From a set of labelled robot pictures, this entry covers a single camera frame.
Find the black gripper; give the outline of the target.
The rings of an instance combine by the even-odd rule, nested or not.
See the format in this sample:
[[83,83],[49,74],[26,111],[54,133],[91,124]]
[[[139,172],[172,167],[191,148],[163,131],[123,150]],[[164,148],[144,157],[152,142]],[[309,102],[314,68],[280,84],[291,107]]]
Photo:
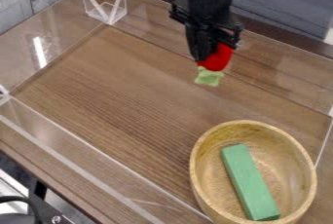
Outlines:
[[190,13],[187,0],[167,0],[167,2],[169,3],[168,17],[184,25],[190,54],[196,61],[208,58],[215,52],[218,43],[227,45],[231,49],[238,47],[244,27],[227,9],[204,19]]

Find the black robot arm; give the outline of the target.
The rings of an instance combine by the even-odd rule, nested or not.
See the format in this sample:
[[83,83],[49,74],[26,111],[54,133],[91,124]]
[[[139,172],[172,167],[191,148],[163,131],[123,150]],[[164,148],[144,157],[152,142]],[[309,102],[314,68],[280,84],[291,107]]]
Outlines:
[[168,17],[184,26],[191,57],[206,61],[216,45],[235,49],[243,24],[231,15],[232,0],[167,0]]

